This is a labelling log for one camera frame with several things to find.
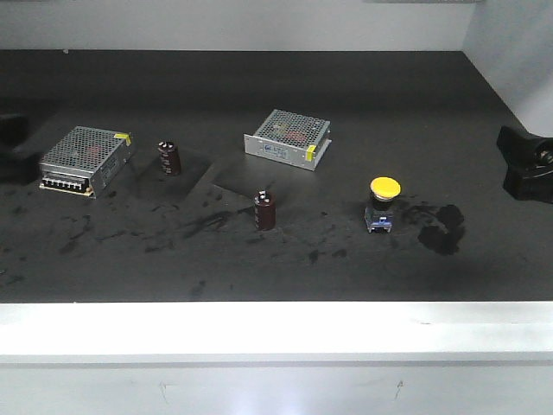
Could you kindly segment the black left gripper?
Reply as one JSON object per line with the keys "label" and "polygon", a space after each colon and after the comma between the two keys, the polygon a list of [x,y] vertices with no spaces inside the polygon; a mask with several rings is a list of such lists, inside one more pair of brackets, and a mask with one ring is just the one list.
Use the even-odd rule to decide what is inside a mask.
{"label": "black left gripper", "polygon": [[29,136],[29,118],[20,113],[1,115],[1,183],[29,184],[41,175],[41,152],[20,153]]}

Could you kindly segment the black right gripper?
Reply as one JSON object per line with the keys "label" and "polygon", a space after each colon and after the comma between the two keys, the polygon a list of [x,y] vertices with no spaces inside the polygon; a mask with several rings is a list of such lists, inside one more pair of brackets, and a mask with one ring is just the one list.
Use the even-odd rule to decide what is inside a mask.
{"label": "black right gripper", "polygon": [[507,171],[503,187],[516,200],[552,199],[552,138],[502,126],[497,146]]}

